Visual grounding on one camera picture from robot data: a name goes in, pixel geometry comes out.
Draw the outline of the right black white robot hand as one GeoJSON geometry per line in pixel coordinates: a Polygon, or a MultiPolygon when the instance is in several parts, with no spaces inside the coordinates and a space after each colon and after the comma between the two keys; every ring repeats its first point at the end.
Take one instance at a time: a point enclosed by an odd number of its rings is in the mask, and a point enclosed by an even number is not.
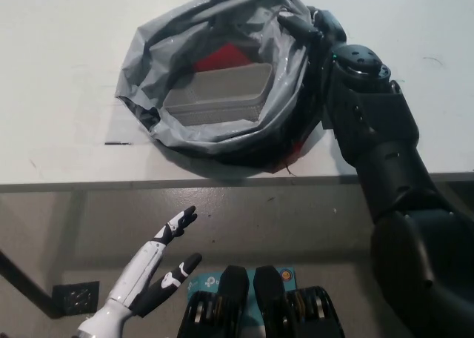
{"type": "Polygon", "coordinates": [[[280,12],[277,20],[297,42],[320,53],[326,53],[336,45],[347,42],[344,28],[329,10],[309,7],[309,11],[311,21],[304,21],[289,11],[280,12]]]}

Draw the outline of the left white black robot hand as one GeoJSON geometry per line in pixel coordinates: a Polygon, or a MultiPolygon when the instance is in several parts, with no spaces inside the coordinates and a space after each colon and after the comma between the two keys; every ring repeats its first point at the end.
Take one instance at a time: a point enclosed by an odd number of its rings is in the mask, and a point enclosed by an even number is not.
{"type": "Polygon", "coordinates": [[[202,255],[194,253],[177,268],[152,283],[151,280],[167,246],[196,220],[196,208],[191,206],[170,219],[158,233],[138,250],[127,264],[109,294],[133,315],[145,317],[168,300],[197,268],[202,255]]]}

